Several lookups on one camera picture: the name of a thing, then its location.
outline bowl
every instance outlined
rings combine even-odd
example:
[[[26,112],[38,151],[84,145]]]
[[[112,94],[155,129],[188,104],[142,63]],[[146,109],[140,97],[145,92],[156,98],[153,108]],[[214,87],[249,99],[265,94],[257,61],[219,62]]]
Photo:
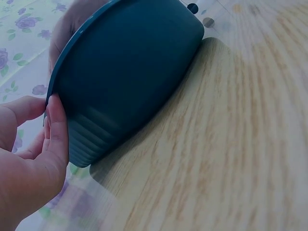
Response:
[[[170,98],[204,35],[178,0],[114,0],[72,36],[54,67],[69,161],[86,167],[138,132]]]

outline table surface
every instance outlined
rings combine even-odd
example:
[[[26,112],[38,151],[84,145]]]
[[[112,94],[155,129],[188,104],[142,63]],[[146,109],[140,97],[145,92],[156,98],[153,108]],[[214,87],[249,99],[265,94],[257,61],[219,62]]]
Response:
[[[307,230],[308,0],[226,2],[170,101],[90,169],[69,166],[41,230]]]

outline green leaf print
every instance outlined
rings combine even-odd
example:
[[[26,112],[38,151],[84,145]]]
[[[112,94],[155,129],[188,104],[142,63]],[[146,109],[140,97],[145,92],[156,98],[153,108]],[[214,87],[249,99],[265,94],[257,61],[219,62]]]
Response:
[[[72,173],[72,175],[79,177],[79,178],[84,178],[89,175],[89,169],[88,168],[78,168],[73,164],[70,164],[69,169]]]
[[[5,65],[4,68],[0,70],[1,76],[4,77],[9,71],[9,66]]]
[[[21,139],[24,137],[24,133],[25,133],[25,131],[23,129],[17,131],[17,134],[18,134],[19,138],[21,138]]]
[[[28,65],[29,62],[26,61],[26,60],[21,60],[21,61],[18,61],[17,64],[18,64],[19,66],[25,66],[25,65]]]
[[[30,28],[24,28],[24,29],[22,29],[22,32],[24,32],[24,33],[31,33],[32,30]]]
[[[44,219],[47,219],[50,216],[51,211],[49,208],[43,207],[39,209],[39,213]]]
[[[9,36],[9,41],[11,41],[11,40],[13,40],[14,38],[15,38],[15,36],[16,36],[16,34],[10,34],[10,36]]]
[[[18,54],[16,54],[16,55],[13,57],[13,60],[14,60],[14,61],[20,60],[20,59],[23,57],[23,55],[24,55],[24,54],[22,54],[22,53],[18,53]]]

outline finger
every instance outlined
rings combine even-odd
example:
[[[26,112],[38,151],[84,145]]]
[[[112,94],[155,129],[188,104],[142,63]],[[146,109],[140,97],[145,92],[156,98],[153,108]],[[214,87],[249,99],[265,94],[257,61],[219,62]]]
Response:
[[[42,147],[45,140],[44,129],[35,137],[34,141],[29,145],[29,147],[21,152],[17,152],[16,155],[23,159],[34,160],[39,154],[42,153]]]
[[[44,140],[42,149],[43,151],[46,151],[50,143],[50,125],[49,125],[47,117],[45,117],[44,119],[44,133],[45,133],[45,140]]]
[[[5,112],[6,118],[15,120],[17,126],[20,126],[27,120],[35,119],[44,113],[45,99],[25,96],[18,100],[1,104],[0,110],[4,108],[7,109]]]
[[[68,164],[68,131],[64,108],[58,95],[52,95],[47,105],[47,118],[50,124],[48,151],[53,155],[46,158]]]

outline wood grain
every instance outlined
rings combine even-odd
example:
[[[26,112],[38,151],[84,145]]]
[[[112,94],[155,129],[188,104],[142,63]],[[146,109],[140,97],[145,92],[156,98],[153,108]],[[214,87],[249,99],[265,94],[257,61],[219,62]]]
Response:
[[[116,198],[111,230],[308,230],[308,1],[241,6],[156,118],[91,167],[96,216]]]

